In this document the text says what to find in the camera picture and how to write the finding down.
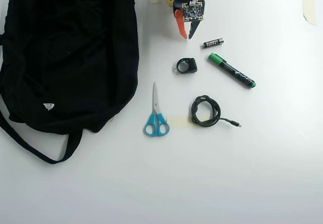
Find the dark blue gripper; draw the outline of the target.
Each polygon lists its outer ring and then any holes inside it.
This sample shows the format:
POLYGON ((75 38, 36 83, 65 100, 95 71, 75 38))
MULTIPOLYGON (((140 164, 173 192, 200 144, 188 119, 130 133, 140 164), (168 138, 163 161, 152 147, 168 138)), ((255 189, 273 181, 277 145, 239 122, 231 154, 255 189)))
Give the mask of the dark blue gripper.
MULTIPOLYGON (((184 39, 187 39, 187 34, 185 31, 185 26, 184 26, 183 12, 180 9, 182 8, 182 4, 189 3, 189 2, 190 2, 190 0, 173 0, 173 10, 175 11, 174 17, 176 19, 179 32, 184 39)), ((193 35, 194 35, 194 33, 201 21, 202 20, 190 21, 191 24, 190 24, 190 32, 189 32, 189 36, 188 36, 189 39, 191 39, 193 37, 193 35)))

